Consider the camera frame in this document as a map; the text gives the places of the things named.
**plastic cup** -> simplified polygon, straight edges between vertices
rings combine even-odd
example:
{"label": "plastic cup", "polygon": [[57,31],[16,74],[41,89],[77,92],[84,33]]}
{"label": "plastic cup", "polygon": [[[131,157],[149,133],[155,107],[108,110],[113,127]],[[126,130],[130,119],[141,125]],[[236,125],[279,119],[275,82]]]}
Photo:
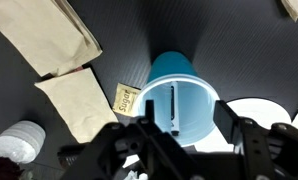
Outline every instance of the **plastic cup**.
{"label": "plastic cup", "polygon": [[0,156],[16,163],[30,163],[39,154],[45,131],[31,121],[20,121],[0,134]]}
{"label": "plastic cup", "polygon": [[189,146],[206,137],[215,128],[213,113],[218,94],[206,81],[197,77],[188,59],[178,52],[161,54],[153,63],[148,84],[137,97],[134,116],[145,115],[146,100],[154,100],[155,123],[171,133],[172,82],[178,84],[177,111],[181,146]]}

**small paper packet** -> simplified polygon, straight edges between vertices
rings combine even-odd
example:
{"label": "small paper packet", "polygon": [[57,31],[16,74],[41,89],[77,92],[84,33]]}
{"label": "small paper packet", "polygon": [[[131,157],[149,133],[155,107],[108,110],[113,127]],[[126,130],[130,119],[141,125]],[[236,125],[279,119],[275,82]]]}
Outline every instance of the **small paper packet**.
{"label": "small paper packet", "polygon": [[139,93],[139,89],[118,83],[116,99],[112,110],[116,113],[132,117],[133,104]]}

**metal screw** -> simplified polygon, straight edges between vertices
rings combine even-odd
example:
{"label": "metal screw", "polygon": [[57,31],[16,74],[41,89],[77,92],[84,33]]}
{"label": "metal screw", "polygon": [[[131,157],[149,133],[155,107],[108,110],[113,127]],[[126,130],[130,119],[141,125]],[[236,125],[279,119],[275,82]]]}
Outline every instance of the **metal screw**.
{"label": "metal screw", "polygon": [[245,123],[247,123],[247,124],[252,124],[252,121],[249,120],[249,119],[246,119],[246,120],[245,120]]}
{"label": "metal screw", "polygon": [[120,128],[120,125],[119,124],[115,124],[111,128],[114,129],[114,130],[116,130],[116,129],[119,129]]}
{"label": "metal screw", "polygon": [[287,130],[287,127],[283,124],[278,124],[278,128],[283,129],[283,130]]}
{"label": "metal screw", "polygon": [[149,120],[148,119],[141,119],[141,124],[148,124]]}
{"label": "metal screw", "polygon": [[199,175],[194,175],[190,178],[190,180],[205,180],[205,178],[199,176]]}
{"label": "metal screw", "polygon": [[270,180],[267,176],[264,176],[264,175],[258,175],[256,177],[256,180]]}

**black table surface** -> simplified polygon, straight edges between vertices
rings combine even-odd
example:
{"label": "black table surface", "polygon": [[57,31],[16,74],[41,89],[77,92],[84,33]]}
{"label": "black table surface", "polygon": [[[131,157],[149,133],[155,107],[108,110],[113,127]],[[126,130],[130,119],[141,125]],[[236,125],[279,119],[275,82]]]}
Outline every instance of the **black table surface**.
{"label": "black table surface", "polygon": [[[298,111],[298,22],[279,0],[69,2],[103,48],[86,66],[94,69],[110,105],[117,83],[142,88],[155,57],[176,50],[221,99],[269,99],[291,118]],[[59,147],[77,142],[34,87],[41,79],[0,33],[0,133],[19,120],[37,122],[47,138],[35,162],[60,168]]]}

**blue cup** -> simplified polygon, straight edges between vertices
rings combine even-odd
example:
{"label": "blue cup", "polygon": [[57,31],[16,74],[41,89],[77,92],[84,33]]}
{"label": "blue cup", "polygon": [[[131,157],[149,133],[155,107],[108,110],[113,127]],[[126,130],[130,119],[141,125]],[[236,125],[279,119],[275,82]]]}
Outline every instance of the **blue cup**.
{"label": "blue cup", "polygon": [[200,141],[215,128],[213,113],[218,94],[211,85],[198,78],[191,63],[181,53],[166,52],[154,61],[148,84],[134,103],[134,116],[145,115],[146,100],[154,100],[155,123],[164,132],[174,130],[172,119],[176,109],[179,134],[173,137],[181,146]]}

